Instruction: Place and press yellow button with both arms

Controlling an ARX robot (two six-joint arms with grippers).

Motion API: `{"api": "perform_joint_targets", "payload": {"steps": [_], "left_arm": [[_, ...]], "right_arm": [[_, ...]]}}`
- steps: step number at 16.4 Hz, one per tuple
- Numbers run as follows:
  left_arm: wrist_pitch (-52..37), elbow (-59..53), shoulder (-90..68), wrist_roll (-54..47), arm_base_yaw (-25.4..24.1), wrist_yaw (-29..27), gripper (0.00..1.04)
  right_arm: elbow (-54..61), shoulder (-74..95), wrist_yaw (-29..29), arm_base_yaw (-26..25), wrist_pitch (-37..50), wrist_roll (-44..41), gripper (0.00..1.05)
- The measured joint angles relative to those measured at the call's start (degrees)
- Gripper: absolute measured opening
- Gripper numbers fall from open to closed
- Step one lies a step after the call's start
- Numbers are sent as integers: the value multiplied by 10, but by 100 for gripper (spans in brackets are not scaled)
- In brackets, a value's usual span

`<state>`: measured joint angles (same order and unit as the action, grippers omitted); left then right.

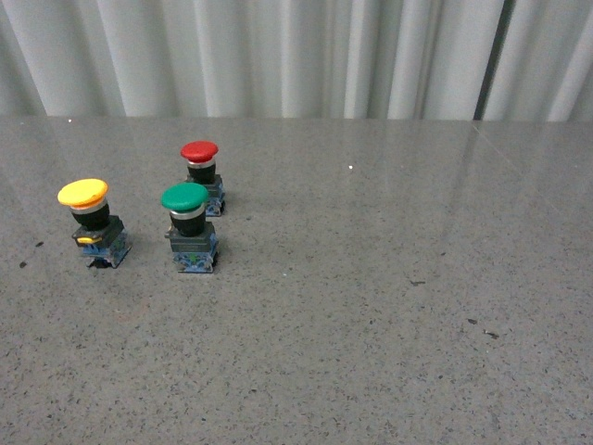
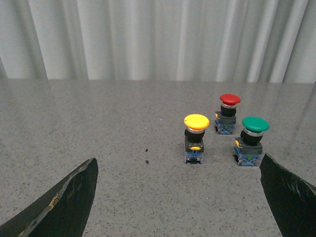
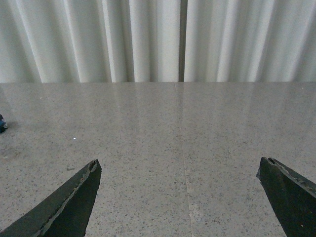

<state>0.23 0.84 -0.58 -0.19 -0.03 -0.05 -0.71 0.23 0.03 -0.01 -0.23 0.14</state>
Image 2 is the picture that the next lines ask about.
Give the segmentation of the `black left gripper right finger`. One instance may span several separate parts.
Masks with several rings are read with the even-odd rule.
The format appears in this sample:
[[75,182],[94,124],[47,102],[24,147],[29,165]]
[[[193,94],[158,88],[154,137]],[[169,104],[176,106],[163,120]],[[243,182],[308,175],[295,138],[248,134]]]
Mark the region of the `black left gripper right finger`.
[[316,235],[316,188],[265,154],[261,184],[269,207],[284,237]]

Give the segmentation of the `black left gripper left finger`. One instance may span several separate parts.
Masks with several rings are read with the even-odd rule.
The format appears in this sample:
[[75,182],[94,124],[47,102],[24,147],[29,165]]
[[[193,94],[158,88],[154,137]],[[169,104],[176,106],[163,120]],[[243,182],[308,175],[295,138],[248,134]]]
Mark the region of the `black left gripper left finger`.
[[88,159],[1,225],[2,237],[80,237],[95,197],[98,163]]

